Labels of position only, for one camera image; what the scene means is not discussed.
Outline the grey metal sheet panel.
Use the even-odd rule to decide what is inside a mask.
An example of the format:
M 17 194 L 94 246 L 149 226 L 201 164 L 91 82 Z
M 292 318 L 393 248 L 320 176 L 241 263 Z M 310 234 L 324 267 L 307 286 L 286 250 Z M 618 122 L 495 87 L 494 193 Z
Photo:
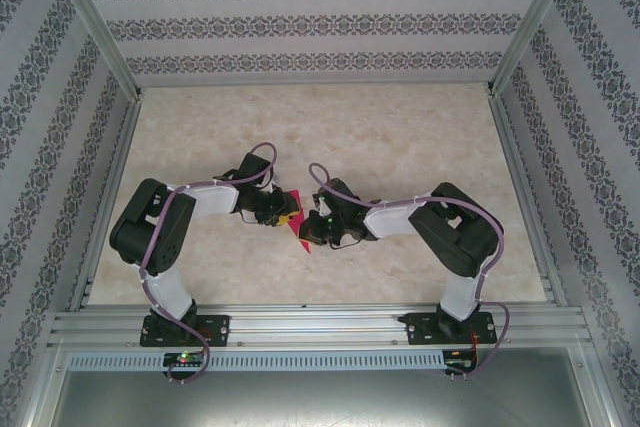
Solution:
M 450 381 L 417 371 L 74 372 L 52 427 L 590 427 L 568 383 Z

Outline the aluminium mounting rail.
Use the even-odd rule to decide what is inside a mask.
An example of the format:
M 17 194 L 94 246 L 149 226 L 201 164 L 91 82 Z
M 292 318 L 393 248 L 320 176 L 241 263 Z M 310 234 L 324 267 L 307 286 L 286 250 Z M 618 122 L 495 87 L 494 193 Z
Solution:
M 390 349 L 405 346 L 407 335 L 398 317 L 432 312 L 432 304 L 351 305 L 204 305 L 199 312 L 230 317 L 231 350 Z M 592 332 L 579 307 L 550 302 L 516 303 L 506 310 L 488 307 L 506 348 L 590 346 Z M 55 315 L 46 345 L 68 350 L 134 350 L 139 348 L 141 305 L 90 305 Z

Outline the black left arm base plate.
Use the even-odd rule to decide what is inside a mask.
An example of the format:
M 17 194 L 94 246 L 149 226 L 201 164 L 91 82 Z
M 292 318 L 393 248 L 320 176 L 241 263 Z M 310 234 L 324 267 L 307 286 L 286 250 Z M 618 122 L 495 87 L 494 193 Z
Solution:
M 210 347 L 226 347 L 230 331 L 230 317 L 197 315 L 192 330 L 203 337 Z M 202 341 L 190 331 L 155 314 L 147 315 L 142 323 L 139 345 L 142 347 L 195 347 Z

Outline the aluminium side rail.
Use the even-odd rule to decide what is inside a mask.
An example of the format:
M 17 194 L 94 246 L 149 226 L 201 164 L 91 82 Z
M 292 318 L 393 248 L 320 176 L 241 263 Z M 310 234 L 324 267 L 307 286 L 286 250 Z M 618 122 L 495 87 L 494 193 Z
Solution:
M 540 279 L 544 286 L 545 295 L 549 302 L 553 302 L 559 307 L 568 307 L 570 302 L 567 300 L 562 288 L 552 251 L 547 242 L 542 222 L 538 216 L 525 166 L 519 155 L 508 117 L 499 98 L 489 94 L 487 100 L 523 217 L 529 243 L 538 267 Z
M 101 196 L 89 230 L 89 237 L 80 257 L 79 269 L 72 285 L 67 306 L 65 307 L 66 311 L 77 312 L 81 309 L 86 286 L 92 281 L 98 269 L 143 98 L 144 92 L 141 91 L 130 103 L 119 125 L 108 171 L 102 184 Z

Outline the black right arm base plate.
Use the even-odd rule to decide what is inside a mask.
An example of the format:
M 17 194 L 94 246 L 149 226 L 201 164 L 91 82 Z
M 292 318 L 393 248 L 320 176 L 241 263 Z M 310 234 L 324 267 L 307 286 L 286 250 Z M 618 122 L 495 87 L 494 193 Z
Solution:
M 493 316 L 476 312 L 459 322 L 436 312 L 410 312 L 398 317 L 404 325 L 410 345 L 462 345 L 477 342 L 490 345 L 497 341 Z

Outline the aluminium frame post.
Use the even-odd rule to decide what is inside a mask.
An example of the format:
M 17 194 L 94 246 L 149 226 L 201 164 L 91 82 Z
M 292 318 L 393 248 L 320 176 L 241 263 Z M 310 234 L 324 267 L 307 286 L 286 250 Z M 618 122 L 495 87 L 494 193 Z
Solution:
M 94 0 L 71 0 L 71 2 L 127 97 L 137 100 L 141 87 L 116 45 Z
M 499 62 L 494 75 L 486 84 L 486 92 L 489 97 L 495 98 L 504 90 L 512 72 L 524 55 L 527 45 L 552 3 L 553 0 L 532 0 Z

